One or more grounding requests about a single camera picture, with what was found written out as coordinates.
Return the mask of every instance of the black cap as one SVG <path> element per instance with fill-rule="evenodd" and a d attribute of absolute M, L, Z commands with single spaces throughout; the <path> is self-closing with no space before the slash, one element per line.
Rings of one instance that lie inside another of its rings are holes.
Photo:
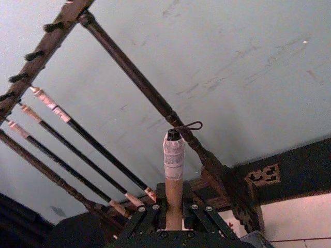
<path fill-rule="evenodd" d="M 168 138 L 167 138 L 167 141 L 178 141 L 180 140 L 181 137 L 180 137 L 180 133 L 175 130 L 175 129 L 170 129 L 168 131 Z"/>

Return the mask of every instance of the ceiling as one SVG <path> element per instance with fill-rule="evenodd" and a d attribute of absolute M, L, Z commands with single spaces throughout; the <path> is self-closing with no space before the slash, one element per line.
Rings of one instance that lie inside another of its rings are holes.
<path fill-rule="evenodd" d="M 0 2 L 0 91 L 24 65 L 63 0 Z M 232 167 L 330 137 L 330 1 L 106 1 L 90 8 L 202 144 Z M 100 44 L 77 25 L 34 80 L 151 187 L 164 181 L 170 128 Z M 135 195 L 121 172 L 28 91 L 22 100 Z M 116 200 L 123 196 L 18 107 L 10 119 Z M 87 198 L 105 202 L 2 128 Z M 200 174 L 186 149 L 184 179 Z M 82 204 L 0 143 L 0 191 L 57 223 Z"/>

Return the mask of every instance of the white tile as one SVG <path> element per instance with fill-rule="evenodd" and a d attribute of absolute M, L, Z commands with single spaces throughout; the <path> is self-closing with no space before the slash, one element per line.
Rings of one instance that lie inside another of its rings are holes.
<path fill-rule="evenodd" d="M 306 248 L 304 241 L 286 241 L 271 243 L 274 248 Z"/>
<path fill-rule="evenodd" d="M 307 248 L 331 248 L 331 239 L 306 240 Z"/>

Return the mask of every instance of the black fabric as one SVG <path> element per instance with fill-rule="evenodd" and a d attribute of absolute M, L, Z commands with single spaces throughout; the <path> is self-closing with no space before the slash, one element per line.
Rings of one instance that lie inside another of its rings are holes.
<path fill-rule="evenodd" d="M 85 213 L 59 222 L 46 238 L 43 248 L 99 248 L 106 244 L 99 219 Z"/>

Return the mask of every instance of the white ceiling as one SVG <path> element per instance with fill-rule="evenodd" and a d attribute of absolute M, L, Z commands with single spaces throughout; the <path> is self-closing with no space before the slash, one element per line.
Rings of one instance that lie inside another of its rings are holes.
<path fill-rule="evenodd" d="M 24 65 L 64 1 L 0 2 L 0 92 Z M 106 1 L 98 22 L 228 166 L 321 140 L 331 129 L 330 1 Z M 164 180 L 162 141 L 169 125 L 98 42 L 77 25 L 34 81 L 151 187 Z M 32 106 L 130 192 L 142 191 L 28 91 Z M 24 116 L 16 120 L 117 200 L 123 196 L 60 142 Z M 87 198 L 105 203 L 28 142 L 2 128 Z M 185 179 L 199 175 L 186 149 Z M 0 191 L 57 223 L 85 208 L 3 143 Z"/>

